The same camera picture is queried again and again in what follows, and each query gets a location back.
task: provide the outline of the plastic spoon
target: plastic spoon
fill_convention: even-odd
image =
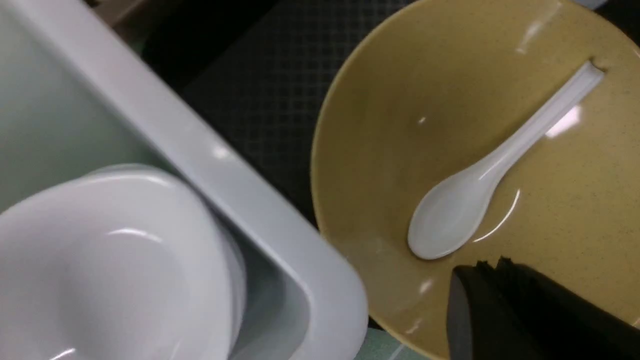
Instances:
[[[422,259],[437,259],[464,245],[480,225],[504,174],[603,77],[587,61],[504,143],[432,188],[413,212],[408,232],[411,251]]]

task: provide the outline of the speckled bowl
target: speckled bowl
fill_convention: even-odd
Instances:
[[[360,273],[371,316],[446,358],[452,268],[507,256],[640,321],[639,57],[613,25],[557,0],[422,0],[373,31],[327,95],[312,157],[320,229]],[[509,171],[473,238],[414,257],[406,232],[422,196],[589,58],[605,79]]]

